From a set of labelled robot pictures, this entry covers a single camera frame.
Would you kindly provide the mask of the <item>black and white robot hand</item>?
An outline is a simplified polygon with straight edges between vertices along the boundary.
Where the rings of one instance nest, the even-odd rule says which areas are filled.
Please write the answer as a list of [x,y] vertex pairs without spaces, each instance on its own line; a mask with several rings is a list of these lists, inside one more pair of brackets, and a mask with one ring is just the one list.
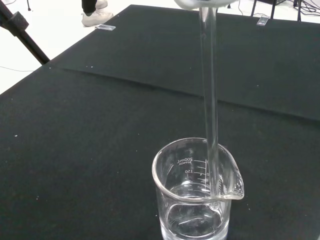
[[194,10],[200,8],[226,7],[237,0],[174,0],[174,2],[184,10]]

